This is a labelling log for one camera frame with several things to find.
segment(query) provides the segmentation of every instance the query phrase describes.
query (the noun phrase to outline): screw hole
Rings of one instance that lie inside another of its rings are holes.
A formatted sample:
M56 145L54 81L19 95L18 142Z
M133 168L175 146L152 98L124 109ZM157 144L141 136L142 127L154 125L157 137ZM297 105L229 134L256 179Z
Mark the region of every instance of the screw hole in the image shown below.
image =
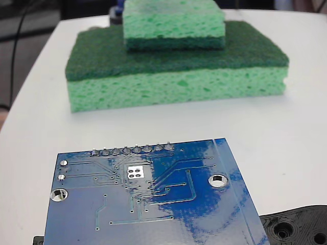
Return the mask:
M324 234L322 234L322 233L318 233L314 237L314 241L317 244L325 244L326 240L327 240L326 236Z
M212 175L208 181L212 187L221 188L227 185L228 179L223 175Z
M293 234L293 227L289 223L281 222L275 226L274 233L279 238L285 239Z
M68 196L68 192L65 189L55 189L51 192L50 198L54 202L61 202Z

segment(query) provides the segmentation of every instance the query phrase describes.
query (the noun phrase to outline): blue circuit board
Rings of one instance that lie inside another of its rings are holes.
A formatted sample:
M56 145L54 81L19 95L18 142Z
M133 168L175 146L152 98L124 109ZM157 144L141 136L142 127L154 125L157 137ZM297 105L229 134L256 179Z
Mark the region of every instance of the blue circuit board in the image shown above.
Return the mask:
M269 244L225 139L58 154L44 245Z

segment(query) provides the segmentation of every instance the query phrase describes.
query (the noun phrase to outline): stacked sponges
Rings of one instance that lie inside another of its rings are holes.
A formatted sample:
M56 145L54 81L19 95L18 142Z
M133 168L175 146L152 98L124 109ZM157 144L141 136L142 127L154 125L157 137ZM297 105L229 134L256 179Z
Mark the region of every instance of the stacked sponges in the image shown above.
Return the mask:
M72 111L283 93L289 60L268 38L245 22L225 23L212 0L174 3L127 0L124 27L79 34L66 68Z

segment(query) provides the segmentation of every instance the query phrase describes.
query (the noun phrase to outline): white table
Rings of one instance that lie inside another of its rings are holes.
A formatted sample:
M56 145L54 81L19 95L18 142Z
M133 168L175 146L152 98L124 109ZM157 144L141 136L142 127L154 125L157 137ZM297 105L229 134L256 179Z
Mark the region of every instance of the white table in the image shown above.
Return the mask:
M71 114L69 53L78 32L107 26L108 16L58 25L0 133L2 244L31 244L44 234L57 153L104 146L226 137L259 215L327 205L327 16L226 13L251 23L290 57L284 96Z

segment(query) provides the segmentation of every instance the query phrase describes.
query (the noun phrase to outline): light green sponge layer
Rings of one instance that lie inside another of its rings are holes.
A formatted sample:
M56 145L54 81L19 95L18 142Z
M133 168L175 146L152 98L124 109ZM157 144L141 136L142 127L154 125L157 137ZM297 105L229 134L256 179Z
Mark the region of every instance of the light green sponge layer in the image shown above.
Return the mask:
M279 95L287 67L201 69L68 82L71 110Z
M127 0L123 13L124 39L128 49L221 48L225 15L213 0Z

